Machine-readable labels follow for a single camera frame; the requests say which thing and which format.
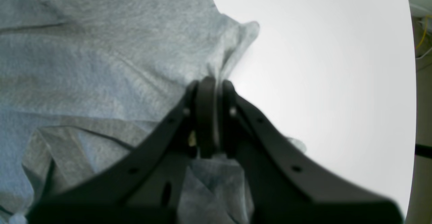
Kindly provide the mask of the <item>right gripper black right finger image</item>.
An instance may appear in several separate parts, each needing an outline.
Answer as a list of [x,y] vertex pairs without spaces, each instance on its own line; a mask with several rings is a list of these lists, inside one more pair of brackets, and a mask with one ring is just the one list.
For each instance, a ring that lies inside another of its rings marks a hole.
[[224,153],[243,168],[252,224],[401,224],[397,205],[305,156],[229,81],[197,86],[197,144],[203,158]]

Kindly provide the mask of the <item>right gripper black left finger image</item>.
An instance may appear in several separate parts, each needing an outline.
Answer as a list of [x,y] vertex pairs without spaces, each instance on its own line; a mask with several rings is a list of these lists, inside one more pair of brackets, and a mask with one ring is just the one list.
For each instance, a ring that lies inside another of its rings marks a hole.
[[174,224],[185,170],[197,156],[190,144],[193,81],[150,136],[108,170],[60,195],[39,201],[30,224]]

